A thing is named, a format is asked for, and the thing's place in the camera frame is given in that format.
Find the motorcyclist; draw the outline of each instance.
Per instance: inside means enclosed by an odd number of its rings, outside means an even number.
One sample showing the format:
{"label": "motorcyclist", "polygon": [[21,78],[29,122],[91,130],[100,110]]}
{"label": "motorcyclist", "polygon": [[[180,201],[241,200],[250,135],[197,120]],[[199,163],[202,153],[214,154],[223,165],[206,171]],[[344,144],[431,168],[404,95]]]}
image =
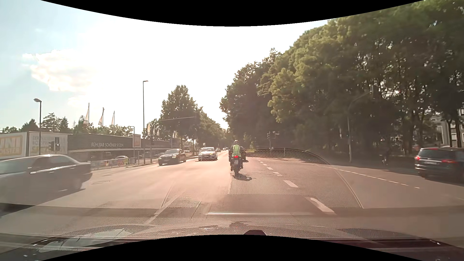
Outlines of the motorcyclist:
{"label": "motorcyclist", "polygon": [[233,162],[232,158],[234,156],[238,156],[241,159],[240,168],[243,169],[243,161],[246,159],[245,149],[239,145],[238,140],[235,140],[233,142],[233,145],[229,149],[229,162],[231,165],[231,170],[232,170],[232,162]]}

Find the billboard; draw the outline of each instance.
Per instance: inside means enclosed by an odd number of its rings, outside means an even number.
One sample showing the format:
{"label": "billboard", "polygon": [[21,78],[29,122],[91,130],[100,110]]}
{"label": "billboard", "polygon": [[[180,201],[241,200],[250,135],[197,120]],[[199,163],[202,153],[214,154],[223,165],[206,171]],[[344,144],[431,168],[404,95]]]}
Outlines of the billboard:
{"label": "billboard", "polygon": [[[68,154],[68,134],[42,132],[40,154]],[[60,144],[59,151],[50,151],[50,142]],[[39,154],[39,133],[29,133],[29,156]]]}
{"label": "billboard", "polygon": [[0,134],[0,159],[26,156],[27,133]]}
{"label": "billboard", "polygon": [[140,148],[142,146],[142,137],[140,134],[132,135],[132,148]]}

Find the black sedan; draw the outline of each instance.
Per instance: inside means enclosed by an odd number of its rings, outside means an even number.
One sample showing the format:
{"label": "black sedan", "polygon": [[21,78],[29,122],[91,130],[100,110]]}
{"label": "black sedan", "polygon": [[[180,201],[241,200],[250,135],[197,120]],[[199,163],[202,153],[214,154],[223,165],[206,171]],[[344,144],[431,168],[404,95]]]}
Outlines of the black sedan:
{"label": "black sedan", "polygon": [[181,149],[172,149],[164,152],[162,156],[158,158],[158,164],[162,166],[166,163],[180,163],[187,162],[187,156]]}
{"label": "black sedan", "polygon": [[80,190],[92,177],[90,163],[66,155],[40,155],[0,162],[0,203],[27,204],[36,193]]}

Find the store sign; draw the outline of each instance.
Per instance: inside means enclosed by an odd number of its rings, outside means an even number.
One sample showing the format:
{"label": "store sign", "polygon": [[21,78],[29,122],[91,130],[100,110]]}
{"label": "store sign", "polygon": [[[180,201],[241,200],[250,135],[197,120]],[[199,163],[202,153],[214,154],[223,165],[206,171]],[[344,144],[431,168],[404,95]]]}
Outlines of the store sign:
{"label": "store sign", "polygon": [[26,156],[26,132],[0,135],[0,159]]}
{"label": "store sign", "polygon": [[132,135],[132,147],[133,148],[140,148],[142,146],[142,137],[140,134],[133,134]]}
{"label": "store sign", "polygon": [[123,143],[103,143],[103,142],[92,142],[90,144],[92,148],[124,148]]}

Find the fence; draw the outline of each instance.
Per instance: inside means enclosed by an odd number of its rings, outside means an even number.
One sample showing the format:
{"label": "fence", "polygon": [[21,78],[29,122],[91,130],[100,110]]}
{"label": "fence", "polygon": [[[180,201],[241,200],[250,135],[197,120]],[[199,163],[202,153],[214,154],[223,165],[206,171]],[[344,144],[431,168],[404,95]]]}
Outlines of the fence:
{"label": "fence", "polygon": [[[158,162],[158,158],[152,159],[153,163]],[[145,163],[150,163],[150,158],[145,158]],[[112,169],[120,168],[131,165],[140,165],[144,164],[143,158],[127,158],[127,159],[110,159],[110,160],[100,160],[90,162],[90,168],[92,170],[103,170],[103,169]]]}

